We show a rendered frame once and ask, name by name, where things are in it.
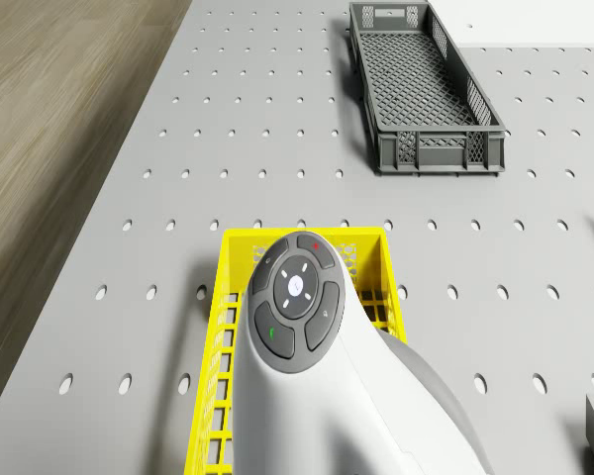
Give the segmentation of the yellow basket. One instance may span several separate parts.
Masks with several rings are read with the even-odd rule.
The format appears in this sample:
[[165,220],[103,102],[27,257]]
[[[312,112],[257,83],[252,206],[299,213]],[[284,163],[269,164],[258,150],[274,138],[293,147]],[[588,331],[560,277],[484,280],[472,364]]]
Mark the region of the yellow basket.
[[[229,229],[220,248],[184,475],[232,475],[232,386],[245,288],[266,250],[292,228]],[[391,255],[381,228],[313,228],[341,255],[372,324],[406,341]]]

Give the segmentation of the dark grey basket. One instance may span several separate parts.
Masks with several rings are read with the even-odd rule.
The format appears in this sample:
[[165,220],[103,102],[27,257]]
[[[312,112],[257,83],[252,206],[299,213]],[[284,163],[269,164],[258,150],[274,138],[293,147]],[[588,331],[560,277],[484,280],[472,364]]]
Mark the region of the dark grey basket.
[[505,169],[506,128],[427,1],[352,2],[350,41],[383,174]]

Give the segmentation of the white board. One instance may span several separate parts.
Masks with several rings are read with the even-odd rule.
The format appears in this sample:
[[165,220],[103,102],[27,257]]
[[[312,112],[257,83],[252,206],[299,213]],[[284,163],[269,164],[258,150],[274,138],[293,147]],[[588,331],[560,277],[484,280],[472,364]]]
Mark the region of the white board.
[[594,47],[594,0],[429,0],[465,47]]

